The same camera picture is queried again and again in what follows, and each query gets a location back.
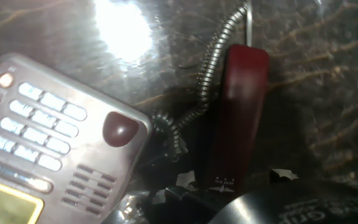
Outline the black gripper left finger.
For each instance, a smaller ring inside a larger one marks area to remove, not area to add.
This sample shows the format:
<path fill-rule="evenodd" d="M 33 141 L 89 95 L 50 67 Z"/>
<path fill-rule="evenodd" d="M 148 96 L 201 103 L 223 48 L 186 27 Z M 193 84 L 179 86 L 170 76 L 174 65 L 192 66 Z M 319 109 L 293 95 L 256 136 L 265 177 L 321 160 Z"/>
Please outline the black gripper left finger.
<path fill-rule="evenodd" d="M 152 194 L 136 190 L 125 194 L 103 224 L 194 224 L 209 223 L 227 205 L 198 188 L 195 172 L 179 174 L 175 185 Z"/>

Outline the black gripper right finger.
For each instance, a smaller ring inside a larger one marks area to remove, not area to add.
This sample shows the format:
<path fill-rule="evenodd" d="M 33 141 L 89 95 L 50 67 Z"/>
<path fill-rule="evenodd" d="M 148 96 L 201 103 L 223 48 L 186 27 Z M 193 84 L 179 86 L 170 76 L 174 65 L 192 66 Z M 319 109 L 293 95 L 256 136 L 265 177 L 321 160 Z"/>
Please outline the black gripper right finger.
<path fill-rule="evenodd" d="M 244 194 L 210 224 L 358 224 L 358 182 L 293 180 Z"/>

